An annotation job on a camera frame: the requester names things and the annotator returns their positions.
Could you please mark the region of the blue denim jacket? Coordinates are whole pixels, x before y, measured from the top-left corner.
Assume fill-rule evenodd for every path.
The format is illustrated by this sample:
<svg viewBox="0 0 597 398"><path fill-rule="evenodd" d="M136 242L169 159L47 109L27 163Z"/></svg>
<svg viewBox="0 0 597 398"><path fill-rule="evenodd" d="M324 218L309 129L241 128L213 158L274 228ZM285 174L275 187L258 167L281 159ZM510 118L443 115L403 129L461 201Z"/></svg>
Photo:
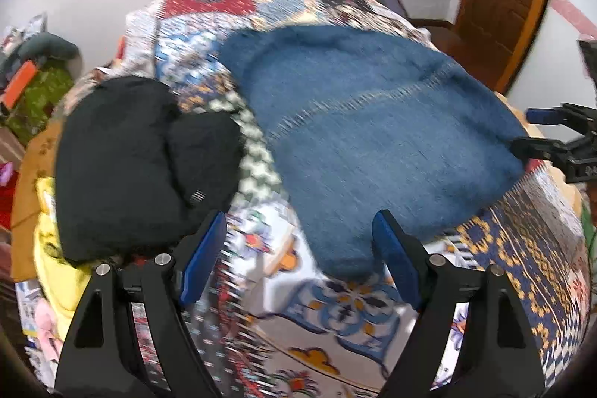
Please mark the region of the blue denim jacket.
<svg viewBox="0 0 597 398"><path fill-rule="evenodd" d="M510 150L521 123L458 63L416 41L333 25L243 30L219 60L330 277L360 280L379 268L379 210L427 241L523 175Z"/></svg>

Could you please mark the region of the yellow printed garment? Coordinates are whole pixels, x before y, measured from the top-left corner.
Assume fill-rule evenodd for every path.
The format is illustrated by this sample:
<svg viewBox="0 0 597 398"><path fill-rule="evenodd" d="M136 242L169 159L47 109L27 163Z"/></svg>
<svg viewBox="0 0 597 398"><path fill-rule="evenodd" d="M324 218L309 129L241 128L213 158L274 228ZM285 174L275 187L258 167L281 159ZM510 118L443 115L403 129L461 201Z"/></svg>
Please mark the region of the yellow printed garment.
<svg viewBox="0 0 597 398"><path fill-rule="evenodd" d="M72 266L63 255L57 222L54 178L35 182L40 213L33 231L33 261L37 280L54 310L61 341L67 333L92 273L102 261Z"/></svg>

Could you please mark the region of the colourful patchwork bedspread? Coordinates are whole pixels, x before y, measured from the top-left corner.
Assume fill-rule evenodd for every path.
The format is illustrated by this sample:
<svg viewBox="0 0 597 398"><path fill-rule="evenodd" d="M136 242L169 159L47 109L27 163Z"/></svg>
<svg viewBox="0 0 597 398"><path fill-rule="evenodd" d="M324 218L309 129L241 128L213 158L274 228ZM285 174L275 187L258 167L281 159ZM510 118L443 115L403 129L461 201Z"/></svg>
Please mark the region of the colourful patchwork bedspread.
<svg viewBox="0 0 597 398"><path fill-rule="evenodd" d="M101 78L154 80L183 111L226 111L242 130L230 268L212 285L213 294L242 310L216 314L209 305L196 307L190 318L199 347L215 341L212 323L248 325L258 335L275 393L368 397L397 361L415 314L398 298L387 270L352 283L321 266L318 245L328 228L316 216L340 197L316 179L290 189L282 165L286 127L305 128L319 115L348 120L369 108L400 116L409 103L456 87L467 88L468 99L490 112L504 112L507 104L458 67L420 76L402 70L378 89L363 75L367 56L353 57L342 75L322 66L290 68L271 84L245 83L219 61L222 44L237 31L271 36L299 25L344 28L400 51L436 54L423 30L375 0L157 0L128 14L124 60ZM458 267L503 264L529 318L544 381L553 383L591 320L578 193L548 164L533 164L502 199L459 213L429 245Z"/></svg>

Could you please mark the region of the black folded garment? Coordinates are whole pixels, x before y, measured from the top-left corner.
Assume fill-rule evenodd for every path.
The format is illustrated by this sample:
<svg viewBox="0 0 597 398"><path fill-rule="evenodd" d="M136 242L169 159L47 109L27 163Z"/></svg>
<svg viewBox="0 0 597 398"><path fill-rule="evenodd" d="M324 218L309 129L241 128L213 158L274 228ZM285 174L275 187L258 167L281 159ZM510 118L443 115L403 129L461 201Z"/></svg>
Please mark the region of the black folded garment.
<svg viewBox="0 0 597 398"><path fill-rule="evenodd" d="M227 112L182 111L168 87L108 80L67 116L56 158L60 244L71 264L152 254L226 211L244 137Z"/></svg>

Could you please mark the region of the brown cardboard box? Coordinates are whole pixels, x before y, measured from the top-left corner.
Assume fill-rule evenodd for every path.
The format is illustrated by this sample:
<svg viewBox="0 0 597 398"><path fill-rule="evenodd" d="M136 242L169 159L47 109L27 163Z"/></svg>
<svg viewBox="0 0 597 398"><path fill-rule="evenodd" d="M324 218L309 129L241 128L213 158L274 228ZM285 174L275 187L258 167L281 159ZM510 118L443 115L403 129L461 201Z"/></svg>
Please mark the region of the brown cardboard box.
<svg viewBox="0 0 597 398"><path fill-rule="evenodd" d="M60 121L50 122L26 147L11 211L11 279L22 282L37 276L33 262L33 233L40 203L38 179L54 176L54 160L63 130Z"/></svg>

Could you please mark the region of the red plush flower toy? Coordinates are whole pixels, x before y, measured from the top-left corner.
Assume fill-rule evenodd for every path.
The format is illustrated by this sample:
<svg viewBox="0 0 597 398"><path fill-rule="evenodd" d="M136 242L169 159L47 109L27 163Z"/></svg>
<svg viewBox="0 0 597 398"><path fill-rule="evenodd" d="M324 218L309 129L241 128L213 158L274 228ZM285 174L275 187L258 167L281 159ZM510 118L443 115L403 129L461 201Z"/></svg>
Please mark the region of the red plush flower toy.
<svg viewBox="0 0 597 398"><path fill-rule="evenodd" d="M11 211L13 205L18 171L11 162L2 163L0 170L0 225L4 230L10 229Z"/></svg>

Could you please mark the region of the orange shoe box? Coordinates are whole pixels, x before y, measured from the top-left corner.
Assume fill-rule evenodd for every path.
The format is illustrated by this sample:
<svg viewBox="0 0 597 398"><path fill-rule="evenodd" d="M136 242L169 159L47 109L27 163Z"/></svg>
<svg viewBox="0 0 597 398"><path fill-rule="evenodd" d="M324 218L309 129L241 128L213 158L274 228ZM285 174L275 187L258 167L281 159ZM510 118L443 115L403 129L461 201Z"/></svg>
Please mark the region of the orange shoe box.
<svg viewBox="0 0 597 398"><path fill-rule="evenodd" d="M8 110L12 110L27 85L37 75L37 66L32 60L27 60L21 65L19 70L13 76L9 84L7 85L2 97L1 102L4 107Z"/></svg>

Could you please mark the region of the green patterned storage box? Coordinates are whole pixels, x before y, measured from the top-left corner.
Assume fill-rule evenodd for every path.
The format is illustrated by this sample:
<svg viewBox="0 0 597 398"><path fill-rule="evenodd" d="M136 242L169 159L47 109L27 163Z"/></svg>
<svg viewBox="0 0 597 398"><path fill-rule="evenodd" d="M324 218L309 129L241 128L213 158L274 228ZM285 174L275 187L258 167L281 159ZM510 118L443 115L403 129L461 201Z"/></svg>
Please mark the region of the green patterned storage box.
<svg viewBox="0 0 597 398"><path fill-rule="evenodd" d="M26 147L46 128L54 109L73 85L66 63L48 60L24 88L15 105L1 116L1 124Z"/></svg>

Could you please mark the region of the dark grey neck pillow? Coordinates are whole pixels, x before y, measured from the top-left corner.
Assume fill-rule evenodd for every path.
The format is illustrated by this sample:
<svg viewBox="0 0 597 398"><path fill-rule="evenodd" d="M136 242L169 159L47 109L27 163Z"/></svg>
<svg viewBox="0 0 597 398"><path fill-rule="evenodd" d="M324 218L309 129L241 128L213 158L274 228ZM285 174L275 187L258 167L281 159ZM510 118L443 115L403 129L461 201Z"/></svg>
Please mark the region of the dark grey neck pillow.
<svg viewBox="0 0 597 398"><path fill-rule="evenodd" d="M17 57L27 60L73 60L79 56L78 47L52 33L42 32L25 41L17 50Z"/></svg>

